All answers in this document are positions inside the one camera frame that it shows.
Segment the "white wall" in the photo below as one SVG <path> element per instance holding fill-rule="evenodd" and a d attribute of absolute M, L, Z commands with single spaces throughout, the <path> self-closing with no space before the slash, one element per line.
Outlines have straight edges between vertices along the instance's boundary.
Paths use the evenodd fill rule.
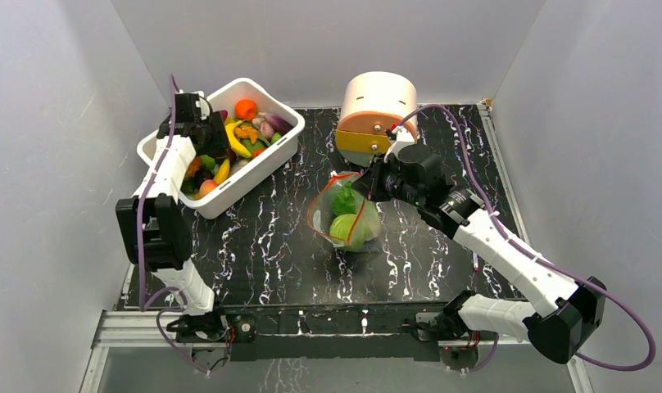
<path fill-rule="evenodd" d="M 500 87 L 544 0 L 112 0 L 162 94 L 241 76 L 294 106 L 340 106 L 346 84 L 396 72 L 419 102 Z"/>
<path fill-rule="evenodd" d="M 662 392 L 662 1 L 549 1 L 494 107 L 533 245 L 595 275 L 647 321 L 655 363 L 588 365 L 596 392 Z M 640 330 L 607 302 L 585 354 L 634 364 Z"/>
<path fill-rule="evenodd" d="M 0 391 L 78 391 L 167 106 L 108 0 L 0 2 Z"/>

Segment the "cabbage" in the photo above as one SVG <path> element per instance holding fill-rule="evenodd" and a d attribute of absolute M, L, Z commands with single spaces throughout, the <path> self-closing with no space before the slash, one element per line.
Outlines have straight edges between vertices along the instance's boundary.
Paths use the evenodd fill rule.
<path fill-rule="evenodd" d="M 365 224 L 366 240 L 374 239 L 382 232 L 382 223 L 379 221 L 379 212 L 373 202 L 365 201 L 365 213 L 362 215 Z"/>
<path fill-rule="evenodd" d="M 339 215 L 331 223 L 329 235 L 343 239 L 344 241 L 349 240 L 348 236 L 351 233 L 352 225 L 355 223 L 356 219 L 357 215 L 353 214 Z"/>
<path fill-rule="evenodd" d="M 345 183 L 336 198 L 333 199 L 331 209 L 333 209 L 333 213 L 336 216 L 354 215 L 357 213 L 355 208 L 355 196 L 353 195 L 353 189 L 351 186 L 352 182 Z"/>

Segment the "white plastic bin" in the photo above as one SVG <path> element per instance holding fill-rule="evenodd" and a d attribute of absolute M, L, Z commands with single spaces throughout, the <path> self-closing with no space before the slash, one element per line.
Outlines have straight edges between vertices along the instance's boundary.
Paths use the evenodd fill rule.
<path fill-rule="evenodd" d="M 305 128 L 305 120 L 300 114 L 293 111 L 291 107 L 276 101 L 249 78 L 233 80 L 208 96 L 208 101 L 214 111 L 226 109 L 229 115 L 234 116 L 234 105 L 244 98 L 253 100 L 259 111 L 275 113 L 282 117 L 292 124 L 292 130 L 205 197 L 195 201 L 182 192 L 179 193 L 180 201 L 207 219 L 214 219 L 227 210 L 234 202 L 261 183 L 264 178 L 270 176 L 292 158 L 297 152 L 297 135 Z M 138 155 L 148 165 L 155 155 L 156 136 L 157 130 L 138 144 Z"/>

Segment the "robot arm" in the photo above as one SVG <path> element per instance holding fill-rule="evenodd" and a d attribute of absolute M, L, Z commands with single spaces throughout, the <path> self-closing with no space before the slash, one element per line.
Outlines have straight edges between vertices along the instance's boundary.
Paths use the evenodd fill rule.
<path fill-rule="evenodd" d="M 178 93 L 175 104 L 174 135 L 169 136 L 168 117 L 158 130 L 155 158 L 145 178 L 131 198 L 117 202 L 116 216 L 129 260 L 138 264 L 138 202 L 152 182 L 140 218 L 145 269 L 186 298 L 184 305 L 182 296 L 175 296 L 184 308 L 184 316 L 168 330 L 209 337 L 218 335 L 226 322 L 215 309 L 215 294 L 191 261 L 192 234 L 178 205 L 179 189 L 188 165 L 197 155 L 219 156 L 228 143 L 220 114 L 212 115 L 210 104 L 200 92 Z"/>
<path fill-rule="evenodd" d="M 495 230 L 480 198 L 447 184 L 439 156 L 411 142 L 402 127 L 395 136 L 388 133 L 396 142 L 353 188 L 371 201 L 396 198 L 413 205 L 428 225 L 482 256 L 528 300 L 496 300 L 465 291 L 435 318 L 436 330 L 452 337 L 480 330 L 507 334 L 530 341 L 550 360 L 568 362 L 601 324 L 604 297 L 518 252 L 511 243 L 523 242 L 509 231 L 505 239 Z M 603 287 L 595 278 L 590 281 Z"/>

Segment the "plastic bag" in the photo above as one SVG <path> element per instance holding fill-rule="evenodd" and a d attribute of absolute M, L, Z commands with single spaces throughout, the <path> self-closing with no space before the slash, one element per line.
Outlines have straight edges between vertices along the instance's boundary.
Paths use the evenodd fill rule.
<path fill-rule="evenodd" d="M 311 202 L 307 223 L 336 248 L 367 251 L 365 242 L 381 233 L 377 207 L 350 188 L 360 174 L 341 172 L 331 175 L 329 183 Z"/>

